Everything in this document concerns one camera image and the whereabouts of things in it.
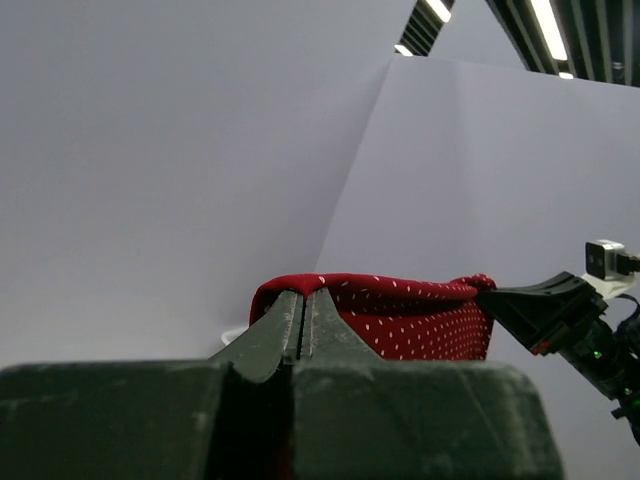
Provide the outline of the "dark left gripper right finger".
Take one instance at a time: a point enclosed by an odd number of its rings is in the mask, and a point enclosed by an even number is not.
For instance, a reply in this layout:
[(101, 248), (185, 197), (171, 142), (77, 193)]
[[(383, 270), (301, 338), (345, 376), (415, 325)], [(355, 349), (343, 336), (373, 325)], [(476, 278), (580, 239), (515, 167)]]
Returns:
[(339, 315), (328, 288), (306, 300), (299, 359), (339, 364), (378, 364), (382, 358)]

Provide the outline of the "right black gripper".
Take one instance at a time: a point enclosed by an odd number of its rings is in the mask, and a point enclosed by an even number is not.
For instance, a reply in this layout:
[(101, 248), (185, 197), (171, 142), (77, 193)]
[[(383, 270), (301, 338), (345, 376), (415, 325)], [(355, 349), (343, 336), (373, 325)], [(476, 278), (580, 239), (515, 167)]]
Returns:
[(627, 421), (639, 444), (639, 301), (629, 294), (619, 299), (633, 302), (635, 309), (615, 330), (600, 319), (607, 308), (602, 296), (568, 272), (531, 286), (483, 290), (475, 303), (534, 355), (574, 345), (564, 358), (618, 402), (611, 414)]

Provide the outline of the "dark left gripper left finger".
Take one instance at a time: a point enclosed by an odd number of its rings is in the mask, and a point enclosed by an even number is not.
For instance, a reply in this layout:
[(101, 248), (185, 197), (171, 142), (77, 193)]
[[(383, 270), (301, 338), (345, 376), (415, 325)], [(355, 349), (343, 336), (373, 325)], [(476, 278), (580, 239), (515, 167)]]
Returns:
[(264, 383), (282, 362), (298, 358), (303, 322), (304, 296), (284, 291), (267, 313), (210, 360), (229, 363), (246, 381)]

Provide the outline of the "red white polka-dot skirt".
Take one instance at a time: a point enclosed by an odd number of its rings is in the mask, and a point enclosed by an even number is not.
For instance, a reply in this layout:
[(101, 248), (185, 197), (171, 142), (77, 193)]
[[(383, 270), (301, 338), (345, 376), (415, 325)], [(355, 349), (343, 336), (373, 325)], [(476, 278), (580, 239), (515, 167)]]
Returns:
[(475, 297), (496, 284), (484, 274), (444, 283), (358, 273), (280, 276), (257, 289), (249, 323), (264, 316), (284, 291), (307, 299), (323, 288), (340, 318), (386, 360), (486, 359), (493, 320)]

